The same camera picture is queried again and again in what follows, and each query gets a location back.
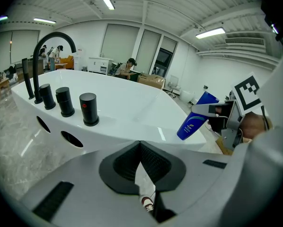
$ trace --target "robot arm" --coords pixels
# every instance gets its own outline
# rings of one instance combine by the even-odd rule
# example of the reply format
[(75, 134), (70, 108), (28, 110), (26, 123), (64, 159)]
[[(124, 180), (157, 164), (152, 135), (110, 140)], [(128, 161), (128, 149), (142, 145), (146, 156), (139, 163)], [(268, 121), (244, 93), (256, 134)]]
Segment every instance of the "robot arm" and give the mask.
[[(216, 108), (221, 108), (221, 114), (216, 114)], [(225, 103), (193, 105), (193, 113), (209, 117), (212, 129), (221, 134), (223, 144), (226, 148), (234, 148), (242, 143), (243, 132), (240, 124), (245, 115), (242, 115), (236, 99), (227, 100)]]

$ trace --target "window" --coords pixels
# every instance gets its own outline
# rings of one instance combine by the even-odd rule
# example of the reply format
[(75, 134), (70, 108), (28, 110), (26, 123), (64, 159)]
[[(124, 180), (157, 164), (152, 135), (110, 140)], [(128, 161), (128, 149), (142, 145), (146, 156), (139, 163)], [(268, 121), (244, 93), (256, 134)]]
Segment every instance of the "window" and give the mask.
[(10, 66), (10, 41), (12, 32), (0, 33), (0, 72)]
[(39, 31), (18, 30), (12, 32), (11, 63), (32, 58)]
[(108, 25), (102, 47), (102, 57), (113, 59), (115, 63), (126, 63), (132, 56), (139, 28)]
[(149, 73), (161, 35), (145, 30), (141, 39), (134, 70)]
[(167, 38), (167, 37), (164, 37), (163, 40), (162, 40), (162, 44), (161, 44), (161, 47), (160, 48), (163, 48), (169, 52), (172, 52), (174, 53), (174, 50), (175, 50), (175, 47), (176, 47), (176, 42)]

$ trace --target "blue bottle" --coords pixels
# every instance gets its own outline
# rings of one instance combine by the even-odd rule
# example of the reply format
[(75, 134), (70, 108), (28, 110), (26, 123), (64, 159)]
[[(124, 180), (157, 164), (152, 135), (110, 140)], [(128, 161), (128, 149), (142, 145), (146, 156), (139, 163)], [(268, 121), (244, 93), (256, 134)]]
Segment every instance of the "blue bottle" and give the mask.
[[(204, 92), (197, 104), (216, 104), (219, 99), (208, 92)], [(195, 133), (208, 119), (207, 116), (191, 112), (177, 131), (180, 139), (185, 140)]]

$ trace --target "black faucet spout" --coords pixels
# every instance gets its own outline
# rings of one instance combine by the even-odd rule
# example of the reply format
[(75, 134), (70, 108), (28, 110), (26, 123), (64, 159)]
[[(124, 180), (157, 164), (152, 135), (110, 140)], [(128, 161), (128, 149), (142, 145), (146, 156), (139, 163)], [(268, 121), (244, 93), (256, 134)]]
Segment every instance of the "black faucet spout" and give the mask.
[(39, 50), (41, 49), (41, 46), (49, 39), (54, 38), (54, 37), (60, 37), (65, 39), (70, 47), (71, 47), (71, 51), (72, 53), (76, 52), (76, 47), (75, 44), (73, 42), (73, 40), (66, 34), (62, 33), (62, 32), (53, 32), (50, 33), (48, 35), (46, 35), (44, 38), (42, 38), (36, 45), (34, 52), (33, 52), (33, 84), (34, 84), (34, 94), (35, 94), (35, 104), (39, 104), (43, 101), (43, 99), (41, 98), (41, 95), (39, 94), (39, 84), (38, 84), (38, 68), (37, 68), (37, 61), (38, 61), (38, 54), (39, 54)]

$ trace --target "cable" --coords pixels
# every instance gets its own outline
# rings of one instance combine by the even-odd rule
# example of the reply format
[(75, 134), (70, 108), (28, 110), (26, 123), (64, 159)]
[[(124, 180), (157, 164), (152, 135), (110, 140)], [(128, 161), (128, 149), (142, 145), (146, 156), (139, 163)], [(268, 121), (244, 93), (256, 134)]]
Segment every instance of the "cable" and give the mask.
[(264, 109), (264, 106), (261, 106), (261, 111), (262, 111), (262, 114), (263, 114), (263, 117), (264, 117), (265, 128), (266, 128), (267, 130), (269, 130), (268, 121), (267, 121), (267, 118), (266, 118), (266, 116), (265, 116), (265, 109)]
[(209, 129), (207, 126), (206, 126), (206, 128), (207, 128), (209, 131), (211, 131), (211, 132), (215, 133), (216, 135), (218, 135), (219, 137), (221, 137), (221, 135), (220, 135), (219, 133), (213, 131), (212, 129)]

